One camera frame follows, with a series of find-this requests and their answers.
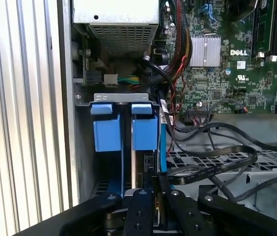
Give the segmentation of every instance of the black wire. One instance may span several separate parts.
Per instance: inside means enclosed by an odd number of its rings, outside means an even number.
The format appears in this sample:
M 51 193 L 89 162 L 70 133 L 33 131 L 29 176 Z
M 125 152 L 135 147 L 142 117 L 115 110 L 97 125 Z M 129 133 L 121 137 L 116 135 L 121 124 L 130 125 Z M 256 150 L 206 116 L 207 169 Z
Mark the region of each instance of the black wire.
M 143 65 L 146 65 L 147 67 L 151 68 L 152 70 L 158 72 L 168 82 L 168 86 L 169 86 L 171 94 L 175 94 L 175 90 L 173 89 L 173 86 L 172 86 L 172 79 L 158 65 L 156 65 L 155 63 L 153 63 L 149 60 L 144 60 L 144 59 L 139 60 L 139 63 L 143 64 Z
M 241 108 L 245 108 L 245 106 L 243 104 L 241 104 L 240 102 L 234 100 L 234 99 L 230 99 L 230 98 L 225 98 L 225 99 L 222 99 L 222 100 L 219 100 L 218 102 L 215 102 L 209 109 L 209 112 L 207 114 L 207 119 L 206 119 L 206 122 L 205 124 L 208 124 L 209 122 L 209 118 L 211 117 L 211 114 L 213 113 L 214 109 L 221 103 L 226 103 L 226 102 L 231 102 L 231 103 L 235 103 L 237 104 L 238 106 L 240 106 Z
M 216 127 L 230 129 L 230 130 L 236 132 L 237 134 L 239 134 L 240 136 L 244 137 L 245 139 L 247 139 L 251 143 L 255 144 L 256 146 L 259 146 L 263 149 L 267 149 L 267 150 L 277 152 L 277 146 L 264 144 L 264 143 L 256 140 L 255 138 L 251 137 L 249 134 L 247 134 L 246 132 L 244 132 L 241 129 L 237 128 L 236 126 L 233 126 L 233 125 L 227 124 L 227 123 L 221 123 L 221 122 L 214 122 L 214 123 L 210 123 L 210 124 L 207 124 L 205 126 L 202 126 L 197 131 L 195 131 L 193 134 L 191 134 L 190 136 L 188 136 L 184 139 L 179 139 L 179 141 L 180 142 L 187 142 L 187 141 L 195 138 L 200 133 L 205 132 L 205 131 L 207 131 L 211 128 L 216 128 Z
M 243 193 L 243 194 L 240 194 L 239 196 L 235 197 L 235 202 L 240 202 L 240 201 L 243 201 L 249 197 L 251 197 L 252 195 L 254 195 L 255 193 L 257 193 L 258 191 L 264 189 L 264 188 L 267 188 L 273 184 L 276 184 L 277 183 L 277 177 L 276 178 L 273 178 L 273 179 L 270 179 L 268 181 L 265 181 L 261 184 L 259 184 L 258 186 L 254 187 L 253 189 L 250 189 L 249 191 Z
M 215 136 L 225 137 L 225 138 L 228 138 L 228 139 L 232 139 L 232 140 L 237 141 L 238 143 L 240 143 L 242 145 L 246 145 L 243 141 L 241 141 L 240 139 L 237 139 L 236 137 L 228 136 L 228 135 L 225 135 L 225 134 L 219 134 L 219 133 L 215 133 L 215 132 L 212 132 L 212 131 L 210 131 L 210 134 L 215 135 Z
M 160 98 L 165 99 L 165 96 L 162 91 L 160 91 Z M 207 157 L 220 156 L 220 155 L 225 155 L 225 154 L 230 154 L 230 153 L 235 153 L 235 152 L 245 152 L 245 153 L 250 154 L 250 156 L 248 156 L 244 159 L 240 159 L 240 160 L 233 161 L 230 163 L 224 163 L 224 164 L 218 165 L 218 166 L 213 166 L 213 167 L 207 168 L 205 170 L 200 170 L 196 173 L 192 173 L 187 176 L 169 177 L 169 180 L 171 181 L 172 184 L 183 185 L 183 184 L 193 183 L 193 182 L 200 181 L 200 180 L 203 180 L 206 178 L 210 178 L 212 176 L 215 176 L 217 174 L 220 174 L 220 173 L 223 173 L 226 171 L 230 171 L 230 170 L 237 169 L 237 168 L 240 168 L 243 166 L 251 165 L 255 161 L 257 161 L 256 150 L 251 147 L 248 147 L 248 146 L 232 146 L 232 147 L 225 147 L 225 148 L 221 148 L 218 150 L 206 151 L 206 152 L 194 152 L 194 151 L 184 150 L 183 148 L 180 147 L 178 141 L 176 140 L 176 138 L 174 136 L 174 131 L 172 129 L 172 126 L 170 125 L 169 114 L 167 112 L 164 112 L 164 114 L 165 114 L 165 118 L 166 118 L 166 122 L 167 122 L 167 127 L 172 136 L 172 140 L 174 141 L 174 143 L 177 145 L 177 147 L 182 152 L 184 152 L 188 155 L 196 156 L 199 158 L 207 158 Z
M 209 141 L 211 142 L 213 149 L 216 150 L 210 130 L 207 130 L 207 135 L 208 135 Z
M 228 135 L 224 135 L 224 134 L 219 134 L 219 133 L 215 133 L 215 132 L 212 132 L 212 131 L 207 131 L 207 134 L 208 136 L 210 137 L 210 140 L 211 140 L 211 143 L 213 144 L 213 139 L 212 139 L 212 136 L 211 135 L 215 135 L 215 136 L 221 136 L 221 137 L 225 137 L 225 138 L 228 138 L 228 139 L 233 139 L 239 143 L 241 143 L 242 145 L 246 145 L 244 142 L 242 142 L 241 140 L 237 139 L 237 138 L 234 138 L 232 136 L 228 136 Z M 233 183 L 234 181 L 236 181 L 243 173 L 244 171 L 246 171 L 248 167 L 245 166 L 243 168 L 241 168 L 241 170 L 238 172 L 238 174 L 236 174 L 235 177 L 227 180 L 226 182 L 223 183 L 223 186 L 227 186 L 231 183 Z M 207 193 L 214 193 L 215 191 L 217 191 L 219 188 L 218 187 L 215 187 L 215 188 L 212 188 L 211 190 L 209 190 Z
M 179 167 L 175 170 L 171 170 L 168 171 L 168 176 L 174 176 L 176 174 L 179 173 L 183 173 L 186 171 L 198 171 L 198 170 L 203 170 L 205 169 L 202 166 L 199 165 L 187 165 L 187 166 L 183 166 L 183 167 Z M 235 201 L 235 197 L 233 196 L 233 194 L 229 191 L 229 189 L 222 183 L 222 181 L 217 178 L 216 176 L 210 177 L 209 180 L 216 186 L 216 188 L 218 188 L 230 201 L 234 202 Z
M 244 173 L 244 171 L 246 171 L 247 168 L 248 168 L 247 166 L 241 168 L 241 170 L 239 171 L 239 173 L 236 174 L 236 176 L 235 176 L 234 178 L 231 178 L 231 179 L 227 180 L 227 181 L 224 182 L 222 185 L 223 185 L 223 186 L 227 186 L 227 185 L 233 183 L 234 181 L 236 181 L 236 180 Z M 214 192 L 217 191 L 218 189 L 220 189 L 220 188 L 214 187 L 214 188 L 212 188 L 211 190 L 209 190 L 207 193 L 214 193 Z
M 208 130 L 207 131 L 207 135 L 208 135 L 208 138 L 211 142 L 211 145 L 213 147 L 214 150 L 216 150 L 216 147 L 215 147 L 215 144 L 214 144 L 214 141 L 213 141 L 213 138 L 212 138 L 212 135 L 210 133 L 210 131 Z M 231 191 L 226 187 L 226 184 L 223 184 L 223 182 L 218 179 L 218 183 L 216 184 L 216 182 L 212 181 L 212 178 L 210 178 L 211 182 L 216 186 L 217 189 L 220 189 L 220 191 L 230 200 L 230 201 L 234 201 L 234 196 L 233 194 L 231 193 Z

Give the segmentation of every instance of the sticker label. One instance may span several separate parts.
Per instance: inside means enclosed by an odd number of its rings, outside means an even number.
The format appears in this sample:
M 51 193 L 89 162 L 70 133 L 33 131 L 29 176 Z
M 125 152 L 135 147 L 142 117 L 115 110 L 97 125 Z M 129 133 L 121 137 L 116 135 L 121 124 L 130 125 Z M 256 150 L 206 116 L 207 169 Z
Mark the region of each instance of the sticker label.
M 169 113 L 169 111 L 167 109 L 167 103 L 166 103 L 166 101 L 163 100 L 163 99 L 160 99 L 160 104 L 162 105 L 163 112 Z
M 161 124 L 167 124 L 165 114 L 162 108 L 159 110 L 159 116 L 160 116 L 160 123 Z
M 170 119 L 171 125 L 173 125 L 173 116 L 169 116 L 169 119 Z
M 237 61 L 237 70 L 245 70 L 246 69 L 246 61 L 239 60 Z

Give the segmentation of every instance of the silver corrugated panel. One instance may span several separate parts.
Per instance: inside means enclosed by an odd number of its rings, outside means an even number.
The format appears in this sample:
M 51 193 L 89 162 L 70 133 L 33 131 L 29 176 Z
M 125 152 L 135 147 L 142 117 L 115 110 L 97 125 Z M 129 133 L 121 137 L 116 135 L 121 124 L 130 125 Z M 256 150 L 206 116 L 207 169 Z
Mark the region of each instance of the silver corrugated panel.
M 69 208 L 56 0 L 0 0 L 0 236 Z
M 221 61 L 221 37 L 213 35 L 193 36 L 193 53 L 190 66 L 216 67 Z

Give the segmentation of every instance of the blue plastic latch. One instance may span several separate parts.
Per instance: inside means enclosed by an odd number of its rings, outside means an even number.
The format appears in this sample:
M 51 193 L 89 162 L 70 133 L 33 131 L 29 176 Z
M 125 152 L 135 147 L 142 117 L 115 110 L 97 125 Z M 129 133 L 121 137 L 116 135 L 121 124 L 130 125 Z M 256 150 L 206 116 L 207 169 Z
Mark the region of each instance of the blue plastic latch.
M 199 12 L 208 15 L 208 17 L 209 17 L 212 21 L 217 22 L 217 20 L 216 20 L 216 19 L 214 18 L 214 16 L 213 16 L 213 6 L 212 6 L 212 4 L 204 4 L 204 5 L 200 8 Z
M 134 119 L 133 148 L 134 150 L 156 150 L 158 136 L 158 118 Z
M 132 114 L 133 115 L 151 115 L 153 114 L 152 105 L 151 104 L 132 104 Z
M 94 121 L 95 150 L 120 151 L 120 115 L 117 119 Z
M 112 114 L 112 104 L 93 104 L 90 109 L 92 115 Z

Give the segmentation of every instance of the silver heatsink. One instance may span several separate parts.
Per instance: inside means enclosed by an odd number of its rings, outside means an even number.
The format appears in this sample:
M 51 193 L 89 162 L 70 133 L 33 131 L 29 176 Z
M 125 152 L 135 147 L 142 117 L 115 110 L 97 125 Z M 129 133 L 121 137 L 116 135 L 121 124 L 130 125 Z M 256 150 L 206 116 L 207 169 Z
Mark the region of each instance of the silver heatsink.
M 87 24 L 113 57 L 142 56 L 159 23 L 159 0 L 73 0 L 75 24 Z
M 217 67 L 221 61 L 222 38 L 216 35 L 192 36 L 192 67 Z

